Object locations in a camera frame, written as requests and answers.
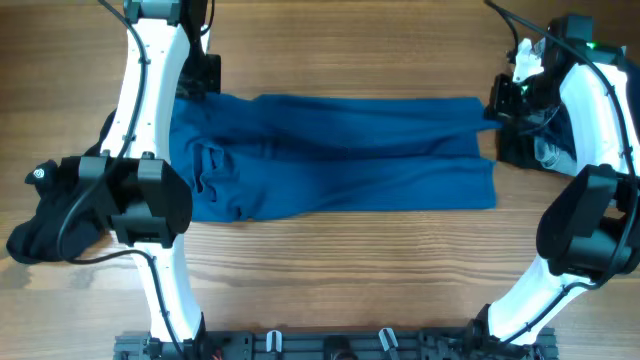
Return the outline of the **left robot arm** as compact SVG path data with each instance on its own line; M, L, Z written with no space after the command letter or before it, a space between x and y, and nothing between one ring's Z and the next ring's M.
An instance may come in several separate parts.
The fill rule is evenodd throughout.
M127 1L114 14L129 39L119 102L97 155L79 160L82 193L61 225L56 252L64 262L86 264L71 250L67 232L75 216L92 210L124 247L98 260L133 256L151 328L117 339L117 359L219 356L187 271L191 190L169 155L175 99L202 99L220 90L220 58L205 49L214 8L212 1Z

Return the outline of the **blue t-shirt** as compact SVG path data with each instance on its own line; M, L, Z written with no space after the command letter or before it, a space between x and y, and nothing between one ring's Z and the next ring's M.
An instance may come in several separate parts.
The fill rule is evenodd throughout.
M483 210L496 205L476 98L210 94L179 100L170 156L198 222L307 212Z

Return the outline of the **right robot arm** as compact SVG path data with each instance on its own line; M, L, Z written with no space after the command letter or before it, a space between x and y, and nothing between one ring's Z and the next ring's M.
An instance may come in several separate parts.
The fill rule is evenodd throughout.
M544 212L536 257L515 285L472 319L468 355L538 353L549 321L573 299L639 264L639 139L627 102L625 51L597 43L589 16L567 14L520 38L510 74L485 114L502 125L503 161L565 174Z

